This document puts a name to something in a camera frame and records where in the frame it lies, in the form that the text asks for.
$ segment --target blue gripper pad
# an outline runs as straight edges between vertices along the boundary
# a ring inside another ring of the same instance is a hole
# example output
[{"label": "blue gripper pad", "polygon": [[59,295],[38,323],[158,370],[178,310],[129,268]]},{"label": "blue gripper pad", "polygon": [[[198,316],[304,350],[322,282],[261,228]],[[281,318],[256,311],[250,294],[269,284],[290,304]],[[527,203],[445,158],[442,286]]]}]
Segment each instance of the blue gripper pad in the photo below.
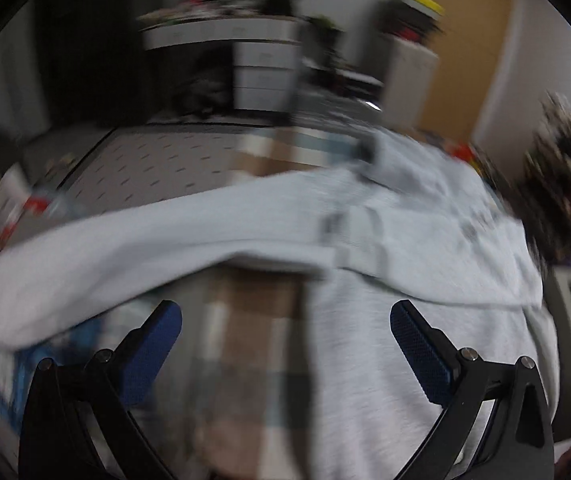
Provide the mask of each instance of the blue gripper pad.
[{"label": "blue gripper pad", "polygon": [[143,401],[181,333],[182,324],[181,308],[173,301],[162,301],[114,351],[110,374],[126,408]]},{"label": "blue gripper pad", "polygon": [[427,400],[433,404],[446,407],[452,399],[451,385],[453,374],[446,363],[440,358],[424,333],[434,330],[422,318],[421,314],[410,303],[410,306],[425,324],[421,329],[417,322],[406,310],[406,301],[399,301],[390,312],[390,328],[394,338],[399,343],[403,355],[419,380]]}]

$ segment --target metal screw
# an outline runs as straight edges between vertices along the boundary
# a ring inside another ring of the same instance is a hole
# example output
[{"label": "metal screw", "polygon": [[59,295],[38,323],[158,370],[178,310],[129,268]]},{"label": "metal screw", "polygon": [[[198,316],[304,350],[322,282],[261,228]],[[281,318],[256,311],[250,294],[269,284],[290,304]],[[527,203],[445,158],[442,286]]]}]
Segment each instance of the metal screw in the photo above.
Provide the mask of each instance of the metal screw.
[{"label": "metal screw", "polygon": [[479,358],[478,352],[469,347],[461,348],[461,355],[463,356],[463,359],[466,359],[467,361],[476,361]]},{"label": "metal screw", "polygon": [[41,372],[49,370],[53,364],[54,364],[54,361],[52,361],[52,359],[50,359],[49,357],[46,357],[45,359],[41,359],[39,361],[39,370]]},{"label": "metal screw", "polygon": [[112,351],[108,349],[99,350],[94,354],[94,359],[100,363],[107,363],[112,358]]},{"label": "metal screw", "polygon": [[534,360],[531,357],[528,357],[527,355],[521,357],[521,364],[526,368],[530,368],[530,370],[534,368],[534,366],[536,365],[534,363]]}]

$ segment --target desk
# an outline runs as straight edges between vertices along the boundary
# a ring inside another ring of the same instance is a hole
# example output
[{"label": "desk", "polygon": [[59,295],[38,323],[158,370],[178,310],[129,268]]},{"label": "desk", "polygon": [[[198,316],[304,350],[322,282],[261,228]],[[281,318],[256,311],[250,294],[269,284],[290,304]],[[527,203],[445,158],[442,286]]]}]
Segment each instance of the desk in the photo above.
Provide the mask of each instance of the desk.
[{"label": "desk", "polygon": [[291,102],[301,65],[297,18],[220,17],[158,25],[142,33],[145,50],[233,41],[234,107],[283,112]]}]

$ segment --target drawer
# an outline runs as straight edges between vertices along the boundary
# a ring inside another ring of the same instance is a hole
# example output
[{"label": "drawer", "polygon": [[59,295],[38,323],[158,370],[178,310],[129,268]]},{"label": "drawer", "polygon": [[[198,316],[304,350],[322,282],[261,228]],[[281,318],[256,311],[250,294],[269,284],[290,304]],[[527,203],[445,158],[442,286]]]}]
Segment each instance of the drawer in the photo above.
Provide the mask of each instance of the drawer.
[{"label": "drawer", "polygon": [[270,68],[296,68],[301,48],[292,43],[249,43],[237,41],[234,44],[236,66],[265,66]]},{"label": "drawer", "polygon": [[267,34],[265,20],[227,18],[213,21],[217,26],[217,40],[263,40]]},{"label": "drawer", "polygon": [[277,41],[297,41],[299,22],[296,20],[265,20],[267,39]]},{"label": "drawer", "polygon": [[235,88],[234,107],[237,110],[262,110],[283,112],[292,93],[287,90],[265,90],[261,88]]},{"label": "drawer", "polygon": [[165,25],[143,31],[143,48],[145,50],[198,41],[203,41],[201,23],[199,22]]},{"label": "drawer", "polygon": [[238,66],[234,69],[235,88],[287,90],[294,86],[296,72],[284,68]]}]

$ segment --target wooden door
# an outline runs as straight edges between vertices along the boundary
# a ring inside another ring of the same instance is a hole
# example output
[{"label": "wooden door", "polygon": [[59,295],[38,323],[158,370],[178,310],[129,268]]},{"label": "wooden door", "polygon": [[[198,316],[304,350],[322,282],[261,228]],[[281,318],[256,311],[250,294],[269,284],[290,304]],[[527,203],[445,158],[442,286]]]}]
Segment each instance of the wooden door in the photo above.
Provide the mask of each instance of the wooden door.
[{"label": "wooden door", "polygon": [[467,142],[501,56],[513,0],[434,0],[442,33],[428,46],[440,57],[419,128]]}]

